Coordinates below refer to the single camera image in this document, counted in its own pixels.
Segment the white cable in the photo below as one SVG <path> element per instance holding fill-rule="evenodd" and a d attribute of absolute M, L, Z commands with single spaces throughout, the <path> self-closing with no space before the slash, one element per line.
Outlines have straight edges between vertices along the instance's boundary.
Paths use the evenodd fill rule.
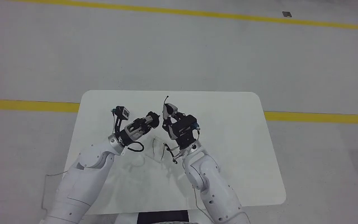
<path fill-rule="evenodd" d="M 212 223 L 215 223 L 215 222 L 209 217 L 208 214 L 206 214 L 203 210 L 201 210 L 201 209 L 199 208 L 199 206 L 197 206 L 196 191 L 195 191 L 195 188 L 194 188 L 194 187 L 193 187 L 193 189 L 194 189 L 194 195 L 195 195 L 195 205 L 196 205 L 196 208 L 198 208 L 198 209 L 200 210 L 200 212 L 202 212 L 205 216 L 207 216 L 207 218 L 208 218 Z M 248 217 L 247 213 L 246 213 L 246 212 L 239 212 L 238 215 L 239 215 L 240 213 L 244 213 L 244 214 L 246 215 L 246 217 L 247 217 L 248 223 L 251 224 L 250 218 Z"/>
<path fill-rule="evenodd" d="M 67 171 L 60 172 L 60 173 L 58 173 L 58 174 L 46 174 L 46 175 L 45 175 L 43 198 L 42 198 L 42 200 L 41 200 L 41 209 L 45 211 L 45 217 L 47 216 L 47 212 L 48 212 L 47 208 L 44 208 L 44 199 L 45 199 L 45 190 L 46 190 L 46 178 L 47 178 L 48 176 L 61 175 L 61 174 L 64 174 L 65 172 L 67 172 Z"/>
<path fill-rule="evenodd" d="M 201 209 L 199 208 L 199 206 L 197 206 L 196 191 L 195 191 L 195 188 L 194 188 L 194 187 L 193 187 L 193 189 L 194 189 L 194 195 L 195 195 L 195 205 L 196 205 L 196 208 L 198 208 L 198 209 L 200 210 L 200 212 L 202 212 L 205 216 L 207 216 L 207 218 L 210 220 L 210 222 L 215 223 L 215 222 L 210 218 L 210 216 L 209 216 L 208 214 L 206 214 L 203 210 L 201 210 Z"/>

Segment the black cable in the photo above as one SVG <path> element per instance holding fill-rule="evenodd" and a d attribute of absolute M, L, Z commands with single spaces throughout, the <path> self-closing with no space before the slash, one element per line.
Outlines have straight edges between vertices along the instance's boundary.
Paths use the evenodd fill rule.
<path fill-rule="evenodd" d="M 143 150 L 144 150 L 144 145 L 143 145 L 142 143 L 140 143 L 140 142 L 132 142 L 131 144 L 133 144 L 133 143 L 140 144 L 140 146 L 142 147 L 142 149 L 141 149 L 141 150 L 134 150 L 134 149 L 128 147 L 128 150 L 131 150 L 132 152 L 143 152 Z"/>
<path fill-rule="evenodd" d="M 163 155 L 162 155 L 162 158 L 163 158 L 163 156 L 164 156 L 164 151 L 166 150 L 166 144 L 165 143 L 163 143 Z"/>
<path fill-rule="evenodd" d="M 153 157 L 155 157 L 156 156 L 156 154 L 154 154 L 154 141 L 155 141 L 156 139 L 155 138 L 153 138 L 153 142 L 152 142 L 152 147 L 153 147 Z"/>

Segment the black base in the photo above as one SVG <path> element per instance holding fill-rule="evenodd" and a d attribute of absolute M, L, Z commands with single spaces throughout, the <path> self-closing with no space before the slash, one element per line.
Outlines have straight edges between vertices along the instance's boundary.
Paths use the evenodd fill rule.
<path fill-rule="evenodd" d="M 140 212 L 137 224 L 152 224 L 158 222 L 189 222 L 187 210 L 167 212 Z"/>

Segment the wire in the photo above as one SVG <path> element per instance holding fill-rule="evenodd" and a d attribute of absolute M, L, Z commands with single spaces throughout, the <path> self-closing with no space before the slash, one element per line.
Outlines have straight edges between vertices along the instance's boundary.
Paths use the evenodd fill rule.
<path fill-rule="evenodd" d="M 207 216 L 207 218 L 210 220 L 210 222 L 215 223 L 215 222 L 208 216 L 208 214 L 206 214 L 203 210 L 201 210 L 201 209 L 199 208 L 199 206 L 197 206 L 196 191 L 195 191 L 195 188 L 194 188 L 194 187 L 193 187 L 193 189 L 194 189 L 194 195 L 195 195 L 195 205 L 196 205 L 196 208 L 198 208 L 198 209 L 200 210 L 200 212 L 202 212 L 205 216 Z"/>
<path fill-rule="evenodd" d="M 196 205 L 196 208 L 198 208 L 200 210 L 200 212 L 202 212 L 205 216 L 207 216 L 207 218 L 212 222 L 212 223 L 215 223 L 209 216 L 208 214 L 206 214 L 203 210 L 201 210 L 199 208 L 199 206 L 197 206 L 197 199 L 196 199 L 196 191 L 195 191 L 195 188 L 193 187 L 194 189 L 194 195 L 195 195 L 195 205 Z M 251 224 L 251 221 L 250 221 L 250 218 L 248 217 L 247 213 L 246 212 L 239 212 L 237 215 L 241 214 L 241 213 L 244 213 L 247 217 L 247 220 L 248 220 L 248 223 Z"/>
<path fill-rule="evenodd" d="M 112 130 L 112 134 L 114 133 L 114 126 L 116 125 L 116 121 L 115 121 L 115 117 L 114 117 L 114 113 L 113 113 L 113 130 Z"/>
<path fill-rule="evenodd" d="M 154 140 L 156 140 L 155 138 L 153 138 L 153 142 L 152 142 L 152 148 L 153 148 L 153 157 L 156 156 L 156 154 L 154 154 Z"/>
<path fill-rule="evenodd" d="M 163 154 L 162 154 L 162 158 L 163 158 L 163 156 L 164 156 L 164 151 L 166 150 L 166 143 L 164 142 L 163 143 Z"/>
<path fill-rule="evenodd" d="M 47 216 L 47 213 L 48 213 L 47 208 L 44 207 L 45 190 L 46 190 L 46 178 L 47 178 L 48 176 L 58 176 L 58 175 L 64 174 L 64 173 L 67 172 L 67 171 L 60 172 L 60 173 L 58 173 L 58 174 L 46 174 L 46 175 L 45 175 L 43 198 L 42 198 L 42 200 L 41 200 L 41 209 L 45 211 L 45 216 L 44 216 L 44 217 L 46 217 L 46 216 Z"/>
<path fill-rule="evenodd" d="M 134 150 L 134 149 L 132 149 L 132 148 L 129 148 L 128 146 L 131 145 L 131 144 L 133 144 L 133 143 L 140 144 L 140 146 L 142 147 L 142 149 L 141 149 L 141 150 Z M 128 150 L 131 150 L 132 152 L 143 152 L 143 150 L 144 150 L 144 145 L 143 145 L 142 143 L 140 143 L 140 142 L 132 142 L 131 144 L 129 144 L 129 145 L 127 146 L 127 149 L 128 149 Z"/>

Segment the floor marking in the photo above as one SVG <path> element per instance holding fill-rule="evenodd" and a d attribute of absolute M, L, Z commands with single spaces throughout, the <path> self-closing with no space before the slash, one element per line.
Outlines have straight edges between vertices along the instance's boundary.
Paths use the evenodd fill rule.
<path fill-rule="evenodd" d="M 178 10 L 178 9 L 173 9 L 173 8 L 128 6 L 128 5 L 123 5 L 123 4 L 108 4 L 108 3 L 99 3 L 99 2 L 79 2 L 79 1 L 70 1 L 70 0 L 9 0 L 9 1 L 42 3 L 42 4 L 57 4 L 57 5 L 63 5 L 63 6 L 77 6 L 77 7 L 88 7 L 88 8 L 104 8 L 104 9 L 108 9 L 108 10 L 124 10 L 124 11 L 153 12 L 153 13 L 164 13 L 164 14 L 174 14 L 174 15 L 227 18 L 227 19 L 231 19 L 231 20 L 250 20 L 250 21 L 256 21 L 256 22 L 274 22 L 274 23 L 279 23 L 279 24 L 334 27 L 334 28 L 341 28 L 341 29 L 354 29 L 354 30 L 358 29 L 358 25 L 356 25 L 356 24 L 342 24 L 342 23 L 338 23 L 338 22 L 296 20 L 293 18 L 272 18 L 272 17 L 240 15 L 240 14 L 219 13 L 219 12 Z"/>
<path fill-rule="evenodd" d="M 0 110 L 77 113 L 78 109 L 79 103 L 76 102 L 0 100 Z M 265 111 L 264 113 L 267 121 L 358 124 L 358 114 L 316 114 L 278 111 Z"/>

